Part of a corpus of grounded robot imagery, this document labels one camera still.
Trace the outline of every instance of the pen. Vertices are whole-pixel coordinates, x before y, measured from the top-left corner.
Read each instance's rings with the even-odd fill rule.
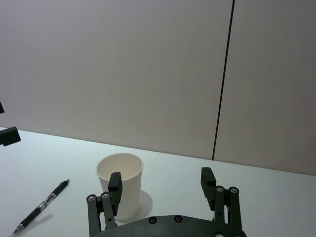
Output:
[[[69,179],[61,182],[58,187],[54,189],[54,191],[52,191],[45,199],[45,201],[38,205],[37,208],[35,208],[34,211],[32,211],[31,214],[18,225],[13,233],[15,234],[27,227],[27,225],[30,224],[51,203],[51,201],[53,201],[68,186],[69,183]]]

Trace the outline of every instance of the white paper cup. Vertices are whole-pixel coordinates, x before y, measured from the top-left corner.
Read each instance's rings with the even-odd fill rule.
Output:
[[[139,208],[140,185],[142,179],[143,161],[132,154],[115,154],[101,160],[96,168],[102,190],[108,191],[111,174],[120,172],[123,191],[118,206],[118,221],[133,217]]]

